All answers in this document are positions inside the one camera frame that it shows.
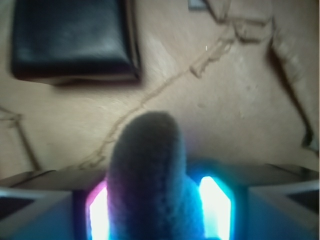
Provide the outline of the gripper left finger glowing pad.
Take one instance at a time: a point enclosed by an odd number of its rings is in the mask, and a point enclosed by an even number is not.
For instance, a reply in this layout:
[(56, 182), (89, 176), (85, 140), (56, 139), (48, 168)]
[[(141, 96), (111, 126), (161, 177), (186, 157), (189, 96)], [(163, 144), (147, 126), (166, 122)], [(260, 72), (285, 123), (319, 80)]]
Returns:
[(107, 240), (103, 170), (27, 171), (0, 181), (2, 240)]

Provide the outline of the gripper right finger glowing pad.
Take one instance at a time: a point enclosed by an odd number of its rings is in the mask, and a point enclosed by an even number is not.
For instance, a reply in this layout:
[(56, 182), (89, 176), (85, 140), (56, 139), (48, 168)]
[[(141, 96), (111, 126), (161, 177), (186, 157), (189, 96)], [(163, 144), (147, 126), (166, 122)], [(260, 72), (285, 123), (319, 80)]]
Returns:
[(191, 162), (207, 240), (317, 240), (320, 174), (292, 164)]

